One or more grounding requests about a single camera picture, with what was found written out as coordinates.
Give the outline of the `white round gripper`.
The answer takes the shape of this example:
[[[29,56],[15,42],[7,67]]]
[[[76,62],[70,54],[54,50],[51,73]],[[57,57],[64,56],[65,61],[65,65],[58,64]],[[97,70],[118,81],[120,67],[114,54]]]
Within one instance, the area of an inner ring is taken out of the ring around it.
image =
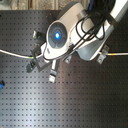
[[[49,26],[46,34],[46,48],[43,54],[46,60],[57,59],[67,53],[73,27],[74,25],[72,23],[64,23],[61,21],[55,21]],[[56,75],[56,60],[53,60],[49,81],[55,83]]]

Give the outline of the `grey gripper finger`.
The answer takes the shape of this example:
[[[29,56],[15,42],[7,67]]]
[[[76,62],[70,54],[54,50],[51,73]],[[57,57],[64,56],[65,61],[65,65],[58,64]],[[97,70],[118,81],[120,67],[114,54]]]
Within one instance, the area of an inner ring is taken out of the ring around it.
[[[37,67],[36,60],[31,59],[28,65],[26,66],[26,72],[31,73]]]

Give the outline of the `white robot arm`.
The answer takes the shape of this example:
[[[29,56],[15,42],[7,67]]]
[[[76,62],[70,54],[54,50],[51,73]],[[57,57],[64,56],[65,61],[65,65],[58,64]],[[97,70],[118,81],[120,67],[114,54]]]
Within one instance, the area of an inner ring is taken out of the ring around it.
[[[101,10],[87,12],[81,3],[70,2],[48,27],[46,33],[35,31],[33,37],[41,40],[26,66],[28,73],[51,66],[49,81],[56,79],[58,61],[69,63],[77,52],[85,61],[91,61],[101,52],[105,41],[128,9],[128,0],[104,0]]]

